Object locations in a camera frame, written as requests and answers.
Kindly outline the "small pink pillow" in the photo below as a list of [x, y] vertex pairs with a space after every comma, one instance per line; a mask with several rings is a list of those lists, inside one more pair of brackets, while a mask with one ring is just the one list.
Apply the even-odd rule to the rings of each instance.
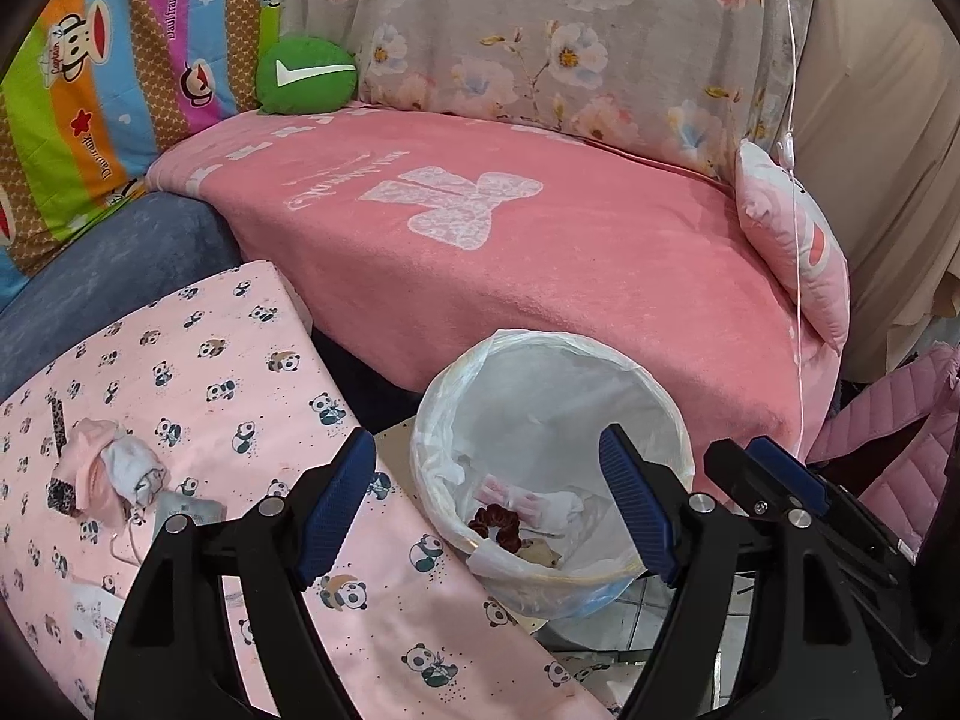
[[800, 313], [837, 353], [850, 336], [850, 273], [814, 197], [770, 154], [742, 140], [734, 182], [740, 229]]

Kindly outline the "pink towel blanket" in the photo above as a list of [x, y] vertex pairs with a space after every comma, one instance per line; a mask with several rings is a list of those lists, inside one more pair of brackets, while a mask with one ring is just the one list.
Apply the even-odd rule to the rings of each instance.
[[505, 328], [618, 349], [693, 447], [814, 444], [839, 357], [796, 319], [713, 181], [540, 128], [415, 110], [246, 112], [161, 156], [151, 187], [220, 213], [316, 327], [420, 392]]

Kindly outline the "white lined trash bin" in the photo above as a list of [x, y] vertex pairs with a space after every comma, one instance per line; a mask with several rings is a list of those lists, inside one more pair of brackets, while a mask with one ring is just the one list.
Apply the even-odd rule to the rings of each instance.
[[[586, 616], [612, 603], [644, 564], [599, 466], [599, 437], [620, 424], [644, 460], [695, 479], [692, 441], [669, 392], [641, 364], [592, 338], [498, 330], [428, 385], [410, 465], [434, 529], [509, 611], [535, 619]], [[467, 527], [487, 475], [533, 493], [577, 494], [584, 512], [543, 538], [556, 569], [501, 550]]]

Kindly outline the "leopard print hair band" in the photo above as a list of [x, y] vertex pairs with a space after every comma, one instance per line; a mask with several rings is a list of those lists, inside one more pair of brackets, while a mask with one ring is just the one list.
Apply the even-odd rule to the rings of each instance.
[[64, 405], [59, 397], [52, 395], [47, 399], [52, 416], [53, 447], [57, 461], [47, 483], [47, 507], [67, 517], [75, 517], [76, 509], [75, 479], [68, 471], [64, 462], [65, 447], [68, 444], [67, 428], [65, 427]]

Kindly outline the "blue grey mattress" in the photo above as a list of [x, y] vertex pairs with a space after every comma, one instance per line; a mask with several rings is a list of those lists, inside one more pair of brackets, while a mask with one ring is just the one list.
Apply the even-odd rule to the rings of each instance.
[[2, 395], [133, 310], [241, 263], [210, 205], [148, 193], [76, 239], [2, 304]]

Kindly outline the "white folded sock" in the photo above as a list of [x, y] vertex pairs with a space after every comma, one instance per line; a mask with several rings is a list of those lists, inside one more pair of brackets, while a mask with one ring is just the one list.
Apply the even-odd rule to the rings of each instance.
[[119, 434], [101, 450], [110, 486], [132, 507], [148, 507], [164, 488], [166, 466], [143, 440]]

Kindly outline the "pink panda print sheet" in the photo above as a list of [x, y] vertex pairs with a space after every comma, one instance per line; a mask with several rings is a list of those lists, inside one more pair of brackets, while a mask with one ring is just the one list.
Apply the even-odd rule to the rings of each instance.
[[[309, 340], [295, 294], [254, 262], [179, 289], [76, 343], [2, 406], [2, 596], [78, 712], [107, 645], [71, 628], [71, 584], [128, 594], [155, 511], [119, 530], [47, 507], [65, 427], [114, 421], [166, 466], [169, 491], [239, 517], [327, 463], [352, 413]], [[331, 577], [306, 606], [371, 718], [599, 718], [601, 702], [512, 621], [434, 536], [394, 478], [366, 497]]]

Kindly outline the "dark red velvet scrunchie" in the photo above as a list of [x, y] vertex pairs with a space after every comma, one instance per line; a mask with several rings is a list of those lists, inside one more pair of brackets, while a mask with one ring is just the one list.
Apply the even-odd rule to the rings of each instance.
[[501, 550], [516, 554], [523, 546], [521, 539], [521, 519], [516, 512], [505, 509], [500, 504], [488, 504], [478, 507], [477, 512], [467, 523], [467, 527], [485, 539], [493, 539]]

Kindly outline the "beige curtain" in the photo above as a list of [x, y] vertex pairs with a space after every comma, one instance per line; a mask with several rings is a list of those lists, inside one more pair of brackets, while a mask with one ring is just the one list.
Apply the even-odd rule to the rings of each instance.
[[796, 145], [850, 264], [841, 374], [872, 382], [958, 314], [958, 39], [934, 0], [814, 0]]

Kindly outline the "grey floral pillow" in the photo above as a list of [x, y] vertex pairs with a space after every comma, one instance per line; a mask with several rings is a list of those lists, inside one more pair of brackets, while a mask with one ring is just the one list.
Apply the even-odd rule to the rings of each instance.
[[814, 0], [280, 0], [368, 104], [534, 125], [729, 179], [775, 143]]

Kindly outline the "beige knotted stocking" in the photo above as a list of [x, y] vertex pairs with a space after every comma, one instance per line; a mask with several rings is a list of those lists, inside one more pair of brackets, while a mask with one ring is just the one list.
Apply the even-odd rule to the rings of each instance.
[[524, 561], [530, 562], [530, 564], [548, 567], [549, 569], [556, 569], [562, 561], [562, 556], [543, 538], [523, 539], [519, 550], [517, 550], [517, 555]]

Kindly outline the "green checkmark cushion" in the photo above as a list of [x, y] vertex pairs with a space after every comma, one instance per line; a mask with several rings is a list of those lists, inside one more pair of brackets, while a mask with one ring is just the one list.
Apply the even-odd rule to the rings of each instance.
[[353, 99], [356, 83], [353, 55], [319, 37], [282, 37], [257, 65], [257, 101], [265, 114], [334, 112]]

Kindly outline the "grey velvet pouch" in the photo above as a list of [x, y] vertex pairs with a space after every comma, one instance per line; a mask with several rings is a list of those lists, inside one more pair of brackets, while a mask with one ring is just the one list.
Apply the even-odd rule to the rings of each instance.
[[155, 497], [155, 527], [153, 536], [158, 536], [168, 518], [183, 515], [195, 525], [210, 525], [223, 522], [226, 507], [217, 500], [199, 499], [174, 491], [161, 491]]

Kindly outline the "white hotel paper bag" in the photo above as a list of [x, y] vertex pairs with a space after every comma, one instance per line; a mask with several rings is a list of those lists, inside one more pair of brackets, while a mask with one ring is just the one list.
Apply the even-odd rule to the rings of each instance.
[[107, 645], [121, 617], [124, 600], [99, 585], [71, 584], [71, 628], [78, 639]]

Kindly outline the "pink white trash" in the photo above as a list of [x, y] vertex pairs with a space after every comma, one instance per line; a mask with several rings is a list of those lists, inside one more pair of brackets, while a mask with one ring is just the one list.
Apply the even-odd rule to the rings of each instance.
[[532, 530], [551, 535], [563, 533], [584, 512], [584, 502], [577, 494], [533, 493], [493, 475], [483, 478], [475, 499], [483, 505], [500, 505]]

